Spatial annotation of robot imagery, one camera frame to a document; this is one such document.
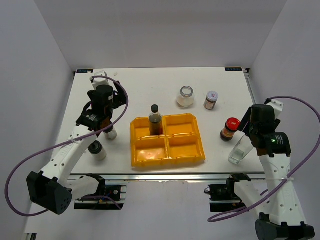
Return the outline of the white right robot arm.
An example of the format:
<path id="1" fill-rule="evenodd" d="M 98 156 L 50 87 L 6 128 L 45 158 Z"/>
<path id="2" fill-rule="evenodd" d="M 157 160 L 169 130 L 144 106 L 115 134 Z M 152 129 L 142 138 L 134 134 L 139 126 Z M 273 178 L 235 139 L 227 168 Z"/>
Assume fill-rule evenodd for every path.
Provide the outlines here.
<path id="1" fill-rule="evenodd" d="M 291 171 L 291 146 L 270 105 L 255 104 L 247 111 L 249 139 L 262 164 L 269 197 L 268 212 L 257 211 L 255 231 L 260 240 L 310 240 L 314 227 L 306 223 Z"/>

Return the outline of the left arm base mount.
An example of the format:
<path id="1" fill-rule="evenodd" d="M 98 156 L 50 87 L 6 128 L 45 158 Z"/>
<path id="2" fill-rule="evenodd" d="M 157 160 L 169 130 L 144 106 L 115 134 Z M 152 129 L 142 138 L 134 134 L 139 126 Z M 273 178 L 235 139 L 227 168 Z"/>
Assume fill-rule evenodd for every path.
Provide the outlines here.
<path id="1" fill-rule="evenodd" d="M 124 207 L 127 186 L 108 183 L 102 176 L 89 173 L 69 184 L 74 210 L 120 211 Z"/>

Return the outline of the black-lid shaker with knob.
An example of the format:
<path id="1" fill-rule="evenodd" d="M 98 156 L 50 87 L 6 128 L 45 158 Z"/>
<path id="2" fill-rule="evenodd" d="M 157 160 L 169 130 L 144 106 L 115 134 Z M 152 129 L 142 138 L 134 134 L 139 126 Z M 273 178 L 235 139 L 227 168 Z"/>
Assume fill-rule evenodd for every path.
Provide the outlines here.
<path id="1" fill-rule="evenodd" d="M 113 141 L 116 139 L 118 134 L 115 127 L 113 126 L 113 123 L 111 122 L 110 124 L 111 124 L 111 127 L 103 131 L 103 133 L 107 140 Z"/>

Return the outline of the red-lid dark sauce jar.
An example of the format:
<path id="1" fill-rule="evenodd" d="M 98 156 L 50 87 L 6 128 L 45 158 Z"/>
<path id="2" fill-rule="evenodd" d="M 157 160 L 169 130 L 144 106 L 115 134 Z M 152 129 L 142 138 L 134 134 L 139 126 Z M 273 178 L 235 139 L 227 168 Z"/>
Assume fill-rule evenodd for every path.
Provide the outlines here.
<path id="1" fill-rule="evenodd" d="M 220 132 L 220 138 L 223 141 L 231 141 L 238 131 L 240 125 L 240 120 L 235 117 L 230 117 L 226 120 L 224 128 Z"/>

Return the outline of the glass jar white contents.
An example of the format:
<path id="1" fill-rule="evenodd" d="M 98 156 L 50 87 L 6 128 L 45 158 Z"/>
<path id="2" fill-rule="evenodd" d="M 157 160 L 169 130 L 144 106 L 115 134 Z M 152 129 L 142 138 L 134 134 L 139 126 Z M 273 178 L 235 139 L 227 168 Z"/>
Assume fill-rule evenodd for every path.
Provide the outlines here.
<path id="1" fill-rule="evenodd" d="M 191 86 L 181 87 L 176 97 L 176 102 L 181 108 L 188 108 L 195 102 L 194 90 Z"/>

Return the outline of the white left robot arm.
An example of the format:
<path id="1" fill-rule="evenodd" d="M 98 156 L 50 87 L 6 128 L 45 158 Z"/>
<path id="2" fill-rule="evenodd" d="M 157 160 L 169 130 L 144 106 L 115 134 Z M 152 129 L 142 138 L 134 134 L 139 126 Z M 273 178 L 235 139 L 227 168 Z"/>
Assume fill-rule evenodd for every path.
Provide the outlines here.
<path id="1" fill-rule="evenodd" d="M 68 183 L 68 178 L 84 153 L 89 152 L 99 161 L 105 159 L 106 151 L 97 139 L 100 134 L 108 140 L 117 137 L 111 120 L 113 111 L 128 101 L 119 81 L 114 86 L 100 84 L 87 95 L 90 101 L 77 119 L 69 143 L 38 173 L 32 171 L 26 179 L 30 200 L 57 215 L 64 213 L 72 201 L 85 196 L 99 200 L 106 195 L 106 181 L 97 174 L 88 173 L 75 183 Z"/>

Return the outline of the dark sauce bottle black cap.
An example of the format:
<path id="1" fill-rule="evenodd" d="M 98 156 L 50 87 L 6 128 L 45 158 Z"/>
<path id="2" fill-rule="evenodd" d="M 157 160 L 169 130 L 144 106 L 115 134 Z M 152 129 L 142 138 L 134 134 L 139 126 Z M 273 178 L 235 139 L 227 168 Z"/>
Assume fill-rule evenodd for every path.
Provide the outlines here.
<path id="1" fill-rule="evenodd" d="M 163 131 L 163 116 L 159 112 L 159 106 L 153 104 L 151 106 L 151 114 L 148 117 L 149 132 L 151 136 L 162 135 Z"/>

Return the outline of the clear oil bottle gold spout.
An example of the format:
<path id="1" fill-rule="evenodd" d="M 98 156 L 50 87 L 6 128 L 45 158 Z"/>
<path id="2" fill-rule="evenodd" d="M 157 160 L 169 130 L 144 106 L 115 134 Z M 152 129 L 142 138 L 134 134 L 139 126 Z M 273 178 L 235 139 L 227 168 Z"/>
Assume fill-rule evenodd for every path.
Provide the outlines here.
<path id="1" fill-rule="evenodd" d="M 250 138 L 244 135 L 229 154 L 228 161 L 238 165 L 254 148 Z"/>

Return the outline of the black-lid white shaker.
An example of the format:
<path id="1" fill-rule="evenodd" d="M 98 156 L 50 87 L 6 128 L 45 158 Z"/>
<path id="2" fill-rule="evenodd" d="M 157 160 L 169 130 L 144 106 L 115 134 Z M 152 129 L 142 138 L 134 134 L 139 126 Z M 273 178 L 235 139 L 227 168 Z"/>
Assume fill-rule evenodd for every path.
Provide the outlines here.
<path id="1" fill-rule="evenodd" d="M 102 144 L 97 140 L 95 140 L 88 147 L 88 151 L 96 161 L 103 161 L 107 156 L 106 150 L 103 148 Z"/>

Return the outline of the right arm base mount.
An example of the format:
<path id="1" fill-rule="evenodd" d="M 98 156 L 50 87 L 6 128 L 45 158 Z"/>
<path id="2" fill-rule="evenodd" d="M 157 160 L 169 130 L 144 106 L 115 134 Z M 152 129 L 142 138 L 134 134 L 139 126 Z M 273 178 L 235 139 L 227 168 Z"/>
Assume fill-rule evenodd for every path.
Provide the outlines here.
<path id="1" fill-rule="evenodd" d="M 211 213 L 225 213 L 231 210 L 239 211 L 246 205 L 235 192 L 235 183 L 240 181 L 253 182 L 258 180 L 252 174 L 233 173 L 223 175 L 220 178 L 207 178 L 205 182 L 207 187 L 203 190 L 204 194 L 209 197 L 209 209 Z"/>

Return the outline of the brown jar white lid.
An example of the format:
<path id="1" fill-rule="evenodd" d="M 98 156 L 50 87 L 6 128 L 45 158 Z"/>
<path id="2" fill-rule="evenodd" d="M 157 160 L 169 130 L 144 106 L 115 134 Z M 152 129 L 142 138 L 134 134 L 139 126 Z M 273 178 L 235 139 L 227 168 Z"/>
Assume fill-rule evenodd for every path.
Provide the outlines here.
<path id="1" fill-rule="evenodd" d="M 204 101 L 204 108 L 207 110 L 213 110 L 217 101 L 218 101 L 219 95 L 216 91 L 209 91 L 206 94 L 205 101 Z"/>

